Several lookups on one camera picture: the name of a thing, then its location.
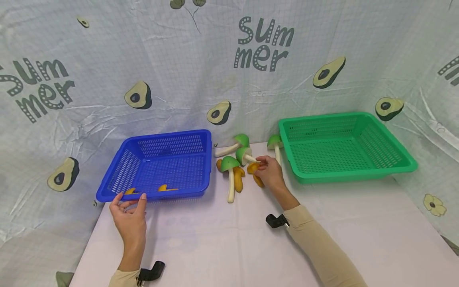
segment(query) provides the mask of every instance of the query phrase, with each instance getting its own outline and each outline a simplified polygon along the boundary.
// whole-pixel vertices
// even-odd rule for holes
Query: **table surface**
[[[266,143],[253,155],[269,154]],[[283,157],[291,192],[348,254],[371,287],[449,287],[459,282],[459,258],[392,178],[300,185]],[[228,204],[228,175],[216,171],[199,199],[147,205],[143,268],[166,263],[145,286],[320,286],[313,266],[284,227],[264,221],[282,210],[251,175]],[[93,230],[70,287],[107,286],[123,242],[108,204]]]

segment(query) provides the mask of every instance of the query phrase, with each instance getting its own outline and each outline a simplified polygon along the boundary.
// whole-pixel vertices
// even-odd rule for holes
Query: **person's right hand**
[[[261,178],[263,183],[273,192],[284,189],[282,168],[277,160],[270,156],[257,157],[257,160],[260,161],[260,166],[255,171],[255,175]]]
[[[140,196],[140,200],[132,200],[120,203],[123,192],[120,192],[110,204],[110,212],[115,226],[123,239],[124,248],[144,248],[146,241],[146,194]]]

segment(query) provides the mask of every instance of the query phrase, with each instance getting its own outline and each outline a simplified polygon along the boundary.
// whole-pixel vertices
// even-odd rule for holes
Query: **basket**
[[[135,187],[123,200],[199,197],[209,186],[211,133],[206,129],[126,139],[112,160],[96,198],[100,202]],[[166,191],[158,191],[167,185]]]
[[[418,164],[370,113],[338,113],[279,121],[300,183],[369,180],[412,172]]]

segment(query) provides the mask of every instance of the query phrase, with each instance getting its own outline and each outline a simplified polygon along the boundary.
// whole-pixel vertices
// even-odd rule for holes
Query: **orange toy piece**
[[[178,188],[168,189],[168,185],[167,184],[163,184],[158,188],[158,191],[171,191],[171,190],[179,190],[179,189]]]
[[[219,172],[222,172],[222,171],[220,170],[221,167],[222,167],[222,159],[219,159],[219,160],[217,161],[217,169],[218,169]]]
[[[247,172],[249,174],[253,174],[253,180],[257,183],[259,187],[263,188],[264,187],[263,181],[261,180],[261,178],[255,175],[255,172],[258,170],[259,166],[260,166],[259,163],[251,163],[247,166]]]
[[[242,178],[246,176],[246,172],[240,167],[233,168],[234,171],[234,188],[238,193],[241,193],[244,186],[242,185]]]
[[[133,188],[129,188],[128,190],[126,190],[126,192],[124,193],[124,195],[128,195],[128,194],[134,194],[134,193],[136,193],[136,192],[134,192],[134,190],[135,190],[135,187],[133,187]]]

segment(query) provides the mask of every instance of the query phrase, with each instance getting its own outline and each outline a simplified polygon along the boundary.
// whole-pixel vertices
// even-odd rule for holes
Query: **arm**
[[[110,280],[109,287],[137,287],[137,276],[146,242],[146,194],[142,194],[136,208],[127,207],[137,203],[128,201],[119,203],[123,193],[119,193],[110,204],[110,212],[118,232],[123,239],[123,258]]]
[[[256,176],[261,177],[283,208],[290,236],[311,259],[324,287],[367,287],[349,257],[287,189],[277,161],[270,157],[257,160],[263,164]]]

